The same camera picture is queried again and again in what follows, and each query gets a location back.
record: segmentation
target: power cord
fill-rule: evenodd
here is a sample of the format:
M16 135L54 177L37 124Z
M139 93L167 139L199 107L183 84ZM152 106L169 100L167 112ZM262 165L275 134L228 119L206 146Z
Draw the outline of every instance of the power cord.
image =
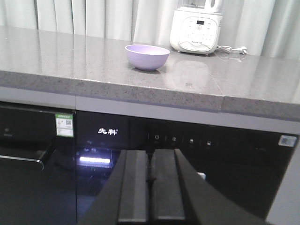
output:
M230 53L231 51L238 51L240 54L247 55L248 49L245 46L242 46L241 48L232 48L230 46L219 46L217 45L216 50L217 52L224 52L224 53Z

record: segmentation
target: white curtain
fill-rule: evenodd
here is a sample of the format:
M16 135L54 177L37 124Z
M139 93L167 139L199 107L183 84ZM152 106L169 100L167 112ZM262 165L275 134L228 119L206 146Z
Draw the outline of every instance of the white curtain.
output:
M177 0L0 0L0 25L169 45ZM224 0L219 45L300 60L300 0Z

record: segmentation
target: led light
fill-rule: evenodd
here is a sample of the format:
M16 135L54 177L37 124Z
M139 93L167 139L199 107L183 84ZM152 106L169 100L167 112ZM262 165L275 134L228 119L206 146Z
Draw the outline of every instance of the led light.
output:
M79 161L90 162L90 163L106 163L106 164L109 164L111 162L111 160L108 158L92 158L92 157L84 157L84 156L81 156L79 158Z

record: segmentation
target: energy label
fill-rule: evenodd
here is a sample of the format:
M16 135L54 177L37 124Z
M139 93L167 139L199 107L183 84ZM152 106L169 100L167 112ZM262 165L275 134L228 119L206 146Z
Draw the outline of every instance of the energy label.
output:
M56 135L63 137L74 137L73 115L55 114Z

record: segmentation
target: plastic bowl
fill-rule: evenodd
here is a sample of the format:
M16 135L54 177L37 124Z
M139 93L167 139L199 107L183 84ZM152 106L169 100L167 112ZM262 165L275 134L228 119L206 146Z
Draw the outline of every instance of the plastic bowl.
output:
M141 70L155 70L162 67L170 51L152 45L127 45L125 47L129 62Z

